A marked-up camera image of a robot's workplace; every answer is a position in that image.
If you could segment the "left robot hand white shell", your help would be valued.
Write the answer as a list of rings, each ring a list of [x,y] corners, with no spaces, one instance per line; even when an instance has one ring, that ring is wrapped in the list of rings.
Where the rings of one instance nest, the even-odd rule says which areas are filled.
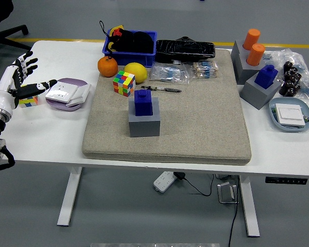
[[[11,119],[19,100],[42,94],[57,83],[57,80],[53,79],[47,82],[22,85],[24,80],[38,67],[36,65],[37,58],[28,59],[32,54],[32,51],[28,51],[19,56],[6,68],[0,80],[0,119],[4,122]]]

